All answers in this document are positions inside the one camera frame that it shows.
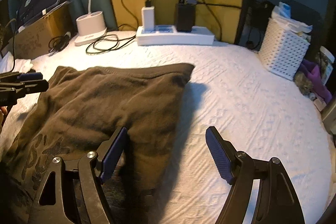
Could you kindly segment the person's hand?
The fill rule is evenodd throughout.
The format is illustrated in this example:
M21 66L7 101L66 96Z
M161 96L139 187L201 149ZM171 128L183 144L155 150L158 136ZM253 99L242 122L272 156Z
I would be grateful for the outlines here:
M3 128L3 123L5 121L5 118L7 117L7 107L6 106L1 106L0 107L0 131L2 131Z

